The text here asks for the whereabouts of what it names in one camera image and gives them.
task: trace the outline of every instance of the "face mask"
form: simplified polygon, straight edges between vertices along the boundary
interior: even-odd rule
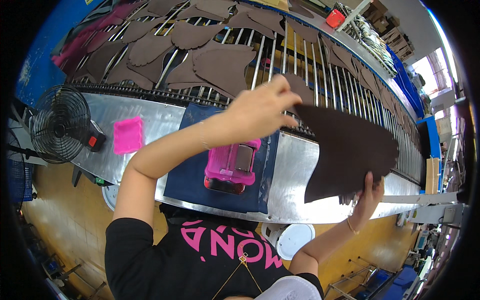
[[[322,300],[317,287],[300,276],[277,280],[255,300]]]

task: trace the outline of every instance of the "bracelet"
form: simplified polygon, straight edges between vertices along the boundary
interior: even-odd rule
[[[347,217],[347,224],[348,224],[348,227],[350,228],[350,231],[353,232],[354,235],[358,235],[360,233],[360,231],[353,229],[352,224],[350,224],[349,217]]]
[[[199,122],[201,124],[201,128],[200,128],[200,141],[202,142],[202,146],[204,147],[205,150],[210,150],[210,148],[208,147],[208,144],[207,142],[205,141],[204,139],[204,124],[202,121]]]

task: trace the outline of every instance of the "woman's left hand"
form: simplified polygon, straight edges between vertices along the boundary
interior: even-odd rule
[[[277,74],[253,91],[242,91],[226,112],[206,119],[205,141],[209,147],[218,147],[262,138],[284,125],[298,126],[283,112],[300,103],[285,77]]]

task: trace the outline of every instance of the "floor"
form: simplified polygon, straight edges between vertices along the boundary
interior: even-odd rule
[[[38,198],[24,203],[22,212],[35,225],[48,250],[60,257],[66,269],[78,263],[83,265],[76,271],[77,274],[70,275],[69,281],[88,297],[103,281],[107,282],[104,262],[105,229],[113,212],[105,204],[101,188],[84,176],[74,188],[71,182],[72,171],[73,165],[69,163],[38,166],[34,174]],[[348,262],[358,256],[389,271],[399,270],[415,242],[416,234],[411,234],[412,224],[399,228],[395,226],[395,220],[396,216],[370,220],[359,235],[320,265],[318,277],[324,290],[329,283],[340,280],[342,274],[358,271],[358,266]],[[317,235],[332,226],[334,224],[314,225]],[[166,230],[165,218],[156,209],[155,244],[163,238]],[[339,287],[343,291],[350,291],[357,285],[347,282]],[[338,296],[339,294],[331,292],[326,300]],[[100,291],[99,297],[114,299],[108,285]]]

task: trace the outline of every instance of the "bucket lid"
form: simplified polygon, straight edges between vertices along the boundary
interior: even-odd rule
[[[282,259],[292,260],[295,253],[315,238],[315,229],[310,224],[292,224],[285,228],[276,243],[276,251]]]

